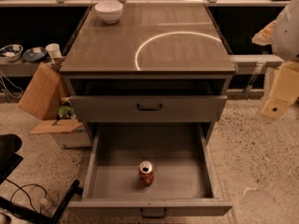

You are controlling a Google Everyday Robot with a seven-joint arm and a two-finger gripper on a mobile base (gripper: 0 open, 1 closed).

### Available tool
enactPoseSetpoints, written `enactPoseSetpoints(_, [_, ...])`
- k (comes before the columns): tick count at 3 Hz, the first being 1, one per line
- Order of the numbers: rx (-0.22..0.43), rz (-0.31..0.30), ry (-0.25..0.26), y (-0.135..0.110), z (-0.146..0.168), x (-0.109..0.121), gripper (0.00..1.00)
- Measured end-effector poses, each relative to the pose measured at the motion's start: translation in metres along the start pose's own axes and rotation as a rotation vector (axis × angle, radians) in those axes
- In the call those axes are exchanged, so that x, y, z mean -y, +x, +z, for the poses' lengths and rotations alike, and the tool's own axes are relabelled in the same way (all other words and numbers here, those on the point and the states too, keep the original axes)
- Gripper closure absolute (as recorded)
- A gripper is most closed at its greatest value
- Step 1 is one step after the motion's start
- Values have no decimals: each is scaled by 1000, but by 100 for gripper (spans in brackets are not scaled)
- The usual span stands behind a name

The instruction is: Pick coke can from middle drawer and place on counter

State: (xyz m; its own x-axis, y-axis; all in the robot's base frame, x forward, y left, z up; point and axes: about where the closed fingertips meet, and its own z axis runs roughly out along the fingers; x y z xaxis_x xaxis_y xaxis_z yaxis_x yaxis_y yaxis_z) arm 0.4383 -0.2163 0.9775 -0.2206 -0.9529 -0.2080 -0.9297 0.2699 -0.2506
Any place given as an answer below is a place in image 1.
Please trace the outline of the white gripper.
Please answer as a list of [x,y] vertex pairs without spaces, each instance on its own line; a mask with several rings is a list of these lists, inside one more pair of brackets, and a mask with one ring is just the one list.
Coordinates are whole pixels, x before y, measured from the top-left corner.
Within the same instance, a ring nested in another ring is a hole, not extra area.
[[261,115],[279,119],[299,97],[299,62],[283,62],[275,71],[272,87],[263,101]]

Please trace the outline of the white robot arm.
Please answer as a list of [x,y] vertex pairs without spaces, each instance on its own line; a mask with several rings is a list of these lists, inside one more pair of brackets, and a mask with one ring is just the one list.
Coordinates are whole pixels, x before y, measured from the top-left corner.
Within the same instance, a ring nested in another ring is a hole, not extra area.
[[258,111],[262,119],[271,122],[279,119],[299,98],[299,0],[291,0],[252,42],[270,45],[273,54],[283,60],[274,71],[271,88]]

